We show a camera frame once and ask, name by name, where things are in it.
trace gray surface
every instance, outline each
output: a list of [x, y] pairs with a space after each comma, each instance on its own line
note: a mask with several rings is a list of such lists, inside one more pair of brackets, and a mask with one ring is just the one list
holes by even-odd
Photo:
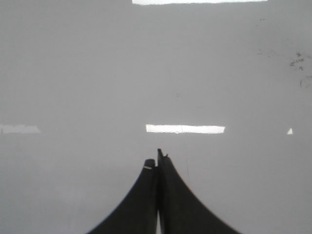
[[0, 124], [41, 133], [1, 131], [0, 233], [87, 232], [157, 148], [242, 233], [311, 233], [311, 11], [310, 0], [2, 0]]

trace white highlight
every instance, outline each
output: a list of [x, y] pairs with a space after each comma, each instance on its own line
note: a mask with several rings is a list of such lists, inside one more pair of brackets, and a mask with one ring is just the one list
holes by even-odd
[[220, 134], [224, 133], [224, 126], [190, 126], [190, 125], [153, 125], [146, 124], [148, 133], [202, 133]]
[[186, 3], [227, 3], [227, 2], [259, 2], [268, 0], [132, 0], [132, 4], [138, 5], [165, 5]]
[[293, 134], [293, 129], [290, 128], [290, 129], [288, 130], [288, 132], [287, 132], [287, 135], [292, 135], [292, 134]]
[[37, 126], [26, 126], [24, 124], [19, 125], [3, 125], [0, 124], [0, 134], [7, 133], [41, 133]]

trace black curved object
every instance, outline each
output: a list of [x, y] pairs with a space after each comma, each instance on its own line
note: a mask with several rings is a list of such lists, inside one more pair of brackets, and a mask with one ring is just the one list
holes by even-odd
[[158, 209], [162, 234], [239, 234], [211, 213], [158, 149]]
[[155, 234], [157, 168], [147, 159], [143, 169], [117, 208], [88, 234]]

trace glossy white surface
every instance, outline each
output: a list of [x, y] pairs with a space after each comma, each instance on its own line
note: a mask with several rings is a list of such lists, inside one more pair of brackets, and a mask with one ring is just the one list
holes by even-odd
[[311, 11], [1, 1], [0, 233], [86, 233], [157, 148], [243, 234], [311, 233]]

